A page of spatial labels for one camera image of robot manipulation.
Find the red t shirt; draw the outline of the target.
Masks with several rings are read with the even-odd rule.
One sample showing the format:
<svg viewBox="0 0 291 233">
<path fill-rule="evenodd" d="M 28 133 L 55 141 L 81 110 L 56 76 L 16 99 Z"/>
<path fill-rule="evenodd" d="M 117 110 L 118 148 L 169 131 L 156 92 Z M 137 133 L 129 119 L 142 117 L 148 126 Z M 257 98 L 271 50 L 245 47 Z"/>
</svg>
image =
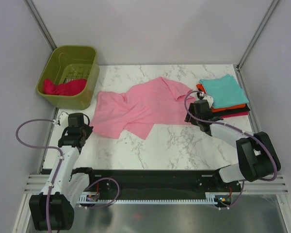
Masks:
<svg viewBox="0 0 291 233">
<path fill-rule="evenodd" d="M 72 80 L 59 85 L 55 85 L 51 80 L 46 79 L 44 81 L 43 92 L 47 95 L 74 96 L 82 92 L 86 84 L 86 79 Z"/>
</svg>

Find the pink t shirt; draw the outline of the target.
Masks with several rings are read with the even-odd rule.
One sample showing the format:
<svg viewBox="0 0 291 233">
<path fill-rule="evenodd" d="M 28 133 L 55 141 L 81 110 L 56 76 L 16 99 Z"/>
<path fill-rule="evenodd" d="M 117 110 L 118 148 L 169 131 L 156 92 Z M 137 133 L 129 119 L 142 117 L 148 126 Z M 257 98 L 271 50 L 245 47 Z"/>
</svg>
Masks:
<svg viewBox="0 0 291 233">
<path fill-rule="evenodd" d="M 191 89 L 163 77 L 134 85 L 126 93 L 101 91 L 90 125 L 96 134 L 118 139 L 123 130 L 146 139 L 155 124 L 184 125 Z"/>
</svg>

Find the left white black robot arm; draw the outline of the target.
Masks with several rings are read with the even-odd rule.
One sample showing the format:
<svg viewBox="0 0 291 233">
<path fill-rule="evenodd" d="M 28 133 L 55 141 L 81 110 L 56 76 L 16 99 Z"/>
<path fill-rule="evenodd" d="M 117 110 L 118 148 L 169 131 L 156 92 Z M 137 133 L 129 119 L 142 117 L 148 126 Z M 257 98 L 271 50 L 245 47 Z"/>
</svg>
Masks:
<svg viewBox="0 0 291 233">
<path fill-rule="evenodd" d="M 95 189 L 97 180 L 86 173 L 73 173 L 73 167 L 93 128 L 83 113 L 69 114 L 67 127 L 58 140 L 59 153 L 49 178 L 37 195 L 32 195 L 29 207 L 38 231 L 69 230 L 74 221 L 74 208 L 83 190 Z"/>
</svg>

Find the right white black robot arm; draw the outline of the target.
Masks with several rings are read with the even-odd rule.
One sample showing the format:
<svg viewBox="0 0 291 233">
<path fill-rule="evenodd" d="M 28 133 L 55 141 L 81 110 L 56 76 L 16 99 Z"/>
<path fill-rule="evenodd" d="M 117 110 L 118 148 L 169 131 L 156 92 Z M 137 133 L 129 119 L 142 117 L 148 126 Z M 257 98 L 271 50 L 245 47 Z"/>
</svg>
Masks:
<svg viewBox="0 0 291 233">
<path fill-rule="evenodd" d="M 184 104 L 185 122 L 198 126 L 209 136 L 221 139 L 237 151 L 238 162 L 222 167 L 212 179 L 213 187 L 224 191 L 230 182 L 256 180 L 273 181 L 281 164 L 272 142 L 265 132 L 250 133 L 230 125 L 219 116 L 214 116 L 206 100 Z"/>
</svg>

